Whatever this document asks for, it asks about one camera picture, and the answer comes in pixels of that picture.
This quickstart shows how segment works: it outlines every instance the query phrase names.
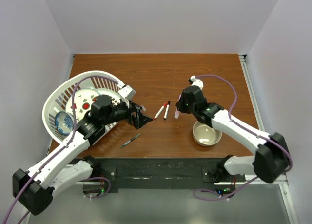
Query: red cap marker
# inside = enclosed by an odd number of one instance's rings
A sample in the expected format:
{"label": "red cap marker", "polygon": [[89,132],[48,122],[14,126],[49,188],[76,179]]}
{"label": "red cap marker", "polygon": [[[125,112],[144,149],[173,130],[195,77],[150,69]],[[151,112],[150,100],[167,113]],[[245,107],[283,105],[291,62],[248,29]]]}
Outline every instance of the red cap marker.
{"label": "red cap marker", "polygon": [[155,115],[154,120],[156,120],[158,118],[158,116],[160,115],[160,113],[164,110],[164,108],[166,107],[167,102],[164,103],[164,105],[160,108],[160,110],[158,111],[158,113]]}

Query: gray floor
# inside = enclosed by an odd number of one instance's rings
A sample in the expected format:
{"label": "gray floor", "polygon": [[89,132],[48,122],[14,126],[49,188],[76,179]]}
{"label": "gray floor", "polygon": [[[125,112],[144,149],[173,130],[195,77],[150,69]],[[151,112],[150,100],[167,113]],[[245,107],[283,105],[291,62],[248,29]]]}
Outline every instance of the gray floor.
{"label": "gray floor", "polygon": [[56,197],[29,224],[288,224],[278,185],[249,185],[229,201],[207,202],[190,190],[129,190],[83,198],[82,185]]}

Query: white plate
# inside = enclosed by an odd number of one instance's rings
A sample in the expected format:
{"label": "white plate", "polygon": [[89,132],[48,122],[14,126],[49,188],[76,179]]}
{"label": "white plate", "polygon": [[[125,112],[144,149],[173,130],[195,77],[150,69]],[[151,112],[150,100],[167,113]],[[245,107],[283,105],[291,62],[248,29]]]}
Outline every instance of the white plate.
{"label": "white plate", "polygon": [[[75,114],[76,120],[79,122],[83,119],[84,115],[87,111],[91,109],[92,103],[96,100],[96,97],[99,96],[100,93],[94,89],[81,89],[75,93]],[[72,97],[67,101],[65,111],[68,113],[72,113]]]}

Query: beige bowl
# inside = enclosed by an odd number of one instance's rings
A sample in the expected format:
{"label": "beige bowl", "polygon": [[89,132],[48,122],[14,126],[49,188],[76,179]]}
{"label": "beige bowl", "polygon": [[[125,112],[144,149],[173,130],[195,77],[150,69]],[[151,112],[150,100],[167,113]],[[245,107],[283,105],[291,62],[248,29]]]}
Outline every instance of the beige bowl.
{"label": "beige bowl", "polygon": [[201,146],[209,147],[220,141],[222,132],[209,126],[195,122],[193,126],[193,138]]}

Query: blue and white plate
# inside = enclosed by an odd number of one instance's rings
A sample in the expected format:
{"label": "blue and white plate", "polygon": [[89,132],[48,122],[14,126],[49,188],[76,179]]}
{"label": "blue and white plate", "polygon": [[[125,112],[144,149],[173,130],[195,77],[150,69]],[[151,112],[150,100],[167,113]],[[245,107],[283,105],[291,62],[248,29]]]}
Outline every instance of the blue and white plate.
{"label": "blue and white plate", "polygon": [[56,129],[65,136],[68,136],[74,129],[74,117],[67,112],[58,112],[55,115],[54,123]]}

